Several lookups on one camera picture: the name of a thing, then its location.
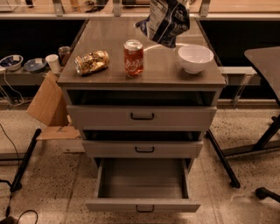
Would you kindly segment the grey drawer cabinet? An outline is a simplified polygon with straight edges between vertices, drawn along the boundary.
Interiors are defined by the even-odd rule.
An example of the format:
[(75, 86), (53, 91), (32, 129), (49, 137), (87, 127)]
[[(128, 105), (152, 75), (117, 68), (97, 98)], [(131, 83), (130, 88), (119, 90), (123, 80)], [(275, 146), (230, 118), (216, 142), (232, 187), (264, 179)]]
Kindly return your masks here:
[(192, 24), (168, 48), (146, 38), (134, 17), (91, 18), (58, 83), (87, 155), (164, 170), (200, 154), (226, 82), (216, 63), (187, 72), (179, 52), (206, 43)]

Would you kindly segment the red soda can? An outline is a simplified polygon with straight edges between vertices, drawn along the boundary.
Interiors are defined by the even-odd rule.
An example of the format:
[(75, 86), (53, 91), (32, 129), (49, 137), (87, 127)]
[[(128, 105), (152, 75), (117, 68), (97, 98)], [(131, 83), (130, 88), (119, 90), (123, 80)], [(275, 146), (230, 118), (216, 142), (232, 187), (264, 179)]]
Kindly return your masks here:
[(144, 49), (139, 40), (129, 39), (123, 45), (124, 69), (127, 75), (137, 77), (144, 70)]

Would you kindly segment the blue bowl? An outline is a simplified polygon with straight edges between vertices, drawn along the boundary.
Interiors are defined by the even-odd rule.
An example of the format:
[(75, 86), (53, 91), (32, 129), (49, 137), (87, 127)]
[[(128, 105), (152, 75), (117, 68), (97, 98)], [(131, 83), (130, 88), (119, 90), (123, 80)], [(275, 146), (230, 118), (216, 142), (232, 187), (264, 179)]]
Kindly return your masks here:
[(0, 66), (4, 67), (7, 71), (17, 71), (21, 68), (24, 58), (21, 55), (9, 55), (0, 60)]
[(24, 70), (35, 74), (43, 72), (46, 69), (46, 60), (42, 58), (30, 59), (24, 63)]

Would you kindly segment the black left stand leg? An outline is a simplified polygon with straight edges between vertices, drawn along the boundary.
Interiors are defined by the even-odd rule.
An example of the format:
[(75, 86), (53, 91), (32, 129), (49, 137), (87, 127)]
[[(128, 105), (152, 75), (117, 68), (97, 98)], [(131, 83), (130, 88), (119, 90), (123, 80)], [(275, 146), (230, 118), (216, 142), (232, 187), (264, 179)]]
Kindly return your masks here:
[(37, 137), (40, 135), (40, 133), (41, 133), (41, 129), (36, 129), (32, 139), (31, 139), (31, 142), (28, 146), (28, 149), (27, 149), (26, 153), (24, 154), (22, 162), (17, 170), (16, 176), (11, 184), (10, 191), (12, 193), (14, 193), (15, 191), (18, 191), (22, 188), (21, 178), (24, 176), (25, 169), (27, 168), (27, 165), (29, 163), (29, 160), (32, 156), (32, 153), (33, 153), (34, 148), (37, 143)]

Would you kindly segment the black stand leg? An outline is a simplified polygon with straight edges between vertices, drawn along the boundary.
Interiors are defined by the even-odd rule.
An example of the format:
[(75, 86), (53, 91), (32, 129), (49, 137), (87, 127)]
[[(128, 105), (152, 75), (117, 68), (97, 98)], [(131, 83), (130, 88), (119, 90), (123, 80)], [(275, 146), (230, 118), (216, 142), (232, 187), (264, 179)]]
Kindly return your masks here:
[(24, 154), (22, 162), (17, 170), (16, 176), (11, 184), (10, 191), (12, 193), (14, 193), (15, 191), (18, 191), (22, 188), (21, 178), (24, 176), (25, 169), (27, 168), (27, 165), (29, 163), (29, 160), (32, 156), (32, 153), (33, 153), (34, 148), (37, 143), (37, 137), (40, 135), (40, 133), (41, 133), (41, 129), (36, 129), (32, 139), (31, 139), (31, 142), (28, 146), (28, 149), (27, 149), (26, 153)]
[(234, 171), (232, 170), (230, 164), (228, 163), (222, 149), (220, 148), (220, 146), (218, 145), (212, 131), (209, 129), (207, 132), (206, 132), (206, 136), (209, 138), (217, 156), (219, 157), (225, 171), (227, 172), (227, 175), (229, 176), (230, 178), (230, 185), (234, 188), (240, 188), (241, 187), (241, 184), (240, 182), (238, 181), (237, 177), (235, 176), (235, 173)]

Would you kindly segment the blue chip bag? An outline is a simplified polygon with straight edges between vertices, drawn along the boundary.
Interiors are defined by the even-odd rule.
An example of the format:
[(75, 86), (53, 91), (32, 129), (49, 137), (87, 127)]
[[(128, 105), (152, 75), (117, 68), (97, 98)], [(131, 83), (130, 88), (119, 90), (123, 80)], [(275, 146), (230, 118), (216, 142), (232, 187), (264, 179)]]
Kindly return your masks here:
[(150, 0), (150, 15), (135, 27), (153, 42), (175, 48), (177, 36), (190, 29), (189, 10), (178, 0)]

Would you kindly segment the black chair base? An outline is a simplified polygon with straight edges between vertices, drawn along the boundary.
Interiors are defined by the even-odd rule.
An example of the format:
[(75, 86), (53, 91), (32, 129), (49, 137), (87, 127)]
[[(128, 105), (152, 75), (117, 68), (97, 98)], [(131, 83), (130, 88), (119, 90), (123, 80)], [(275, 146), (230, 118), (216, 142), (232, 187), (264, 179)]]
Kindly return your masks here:
[(260, 187), (255, 190), (255, 195), (258, 199), (264, 200), (266, 198), (271, 198), (280, 203), (280, 195), (268, 190), (265, 187)]

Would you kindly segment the grey bottom drawer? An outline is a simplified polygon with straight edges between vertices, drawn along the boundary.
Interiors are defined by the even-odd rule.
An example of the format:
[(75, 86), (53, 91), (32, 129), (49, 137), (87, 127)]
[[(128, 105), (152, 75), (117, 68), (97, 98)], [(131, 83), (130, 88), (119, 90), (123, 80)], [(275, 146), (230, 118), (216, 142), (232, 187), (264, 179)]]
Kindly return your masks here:
[(86, 206), (94, 212), (194, 213), (200, 203), (189, 196), (183, 158), (104, 158)]

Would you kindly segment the grey top drawer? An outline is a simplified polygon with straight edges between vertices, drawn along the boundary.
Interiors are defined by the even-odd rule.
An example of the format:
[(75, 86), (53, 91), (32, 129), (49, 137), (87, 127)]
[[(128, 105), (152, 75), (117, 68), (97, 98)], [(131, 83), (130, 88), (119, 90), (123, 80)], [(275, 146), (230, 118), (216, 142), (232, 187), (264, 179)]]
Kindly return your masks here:
[(79, 130), (207, 130), (216, 107), (93, 106), (67, 107)]

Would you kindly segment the dark glass jar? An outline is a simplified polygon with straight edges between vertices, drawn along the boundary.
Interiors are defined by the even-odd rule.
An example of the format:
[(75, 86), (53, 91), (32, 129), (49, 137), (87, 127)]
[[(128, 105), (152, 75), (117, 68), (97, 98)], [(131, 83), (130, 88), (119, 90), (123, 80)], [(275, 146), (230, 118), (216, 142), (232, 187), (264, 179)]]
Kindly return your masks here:
[(58, 53), (61, 60), (61, 65), (64, 66), (70, 57), (71, 48), (69, 46), (62, 46), (59, 48)]

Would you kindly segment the black right stand leg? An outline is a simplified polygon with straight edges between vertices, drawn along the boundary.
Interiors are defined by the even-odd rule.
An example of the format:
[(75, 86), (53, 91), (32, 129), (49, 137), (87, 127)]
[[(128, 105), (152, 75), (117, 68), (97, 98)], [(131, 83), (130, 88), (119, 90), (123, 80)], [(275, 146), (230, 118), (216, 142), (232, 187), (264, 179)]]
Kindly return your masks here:
[(229, 176), (230, 178), (230, 185), (234, 188), (240, 188), (241, 187), (241, 184), (240, 182), (238, 181), (237, 177), (235, 176), (235, 173), (234, 171), (232, 170), (230, 164), (228, 163), (222, 149), (220, 148), (220, 146), (218, 145), (212, 131), (209, 129), (207, 132), (206, 132), (206, 136), (209, 138), (217, 156), (219, 157), (225, 171), (227, 172), (227, 175)]

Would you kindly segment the white paper cup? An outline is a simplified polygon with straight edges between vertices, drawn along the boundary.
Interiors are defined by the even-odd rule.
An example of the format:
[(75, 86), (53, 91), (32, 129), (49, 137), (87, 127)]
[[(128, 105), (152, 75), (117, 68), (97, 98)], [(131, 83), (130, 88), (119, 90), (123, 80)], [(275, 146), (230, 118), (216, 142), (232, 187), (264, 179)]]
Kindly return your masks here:
[(54, 74), (60, 72), (60, 62), (57, 54), (49, 54), (45, 57), (45, 60)]

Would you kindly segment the blue bowl right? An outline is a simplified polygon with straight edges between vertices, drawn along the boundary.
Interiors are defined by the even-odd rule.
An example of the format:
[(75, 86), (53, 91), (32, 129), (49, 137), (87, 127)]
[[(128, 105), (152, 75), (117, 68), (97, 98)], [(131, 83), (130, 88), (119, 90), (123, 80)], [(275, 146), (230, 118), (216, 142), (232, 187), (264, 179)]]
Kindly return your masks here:
[(30, 59), (24, 63), (24, 70), (35, 74), (43, 72), (46, 69), (46, 60), (42, 58)]

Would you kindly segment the brown cardboard box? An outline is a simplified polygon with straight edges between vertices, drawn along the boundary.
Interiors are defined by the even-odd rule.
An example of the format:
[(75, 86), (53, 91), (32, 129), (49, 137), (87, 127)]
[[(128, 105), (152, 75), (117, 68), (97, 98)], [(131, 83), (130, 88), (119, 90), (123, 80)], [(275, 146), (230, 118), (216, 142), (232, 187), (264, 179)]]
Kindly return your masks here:
[(68, 121), (67, 104), (57, 80), (52, 72), (46, 74), (27, 113), (45, 125), (38, 140), (77, 140), (80, 132)]

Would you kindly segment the dark side table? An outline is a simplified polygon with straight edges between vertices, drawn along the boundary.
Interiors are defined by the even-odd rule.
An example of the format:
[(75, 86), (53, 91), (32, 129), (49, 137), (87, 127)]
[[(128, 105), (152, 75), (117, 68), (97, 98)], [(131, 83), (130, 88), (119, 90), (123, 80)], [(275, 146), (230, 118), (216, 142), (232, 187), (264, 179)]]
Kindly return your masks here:
[[(280, 105), (280, 46), (248, 49), (244, 53), (253, 68), (265, 80), (273, 91), (276, 102)], [(251, 151), (277, 148), (279, 141), (270, 141), (280, 127), (280, 115), (273, 118), (273, 123), (264, 132)]]

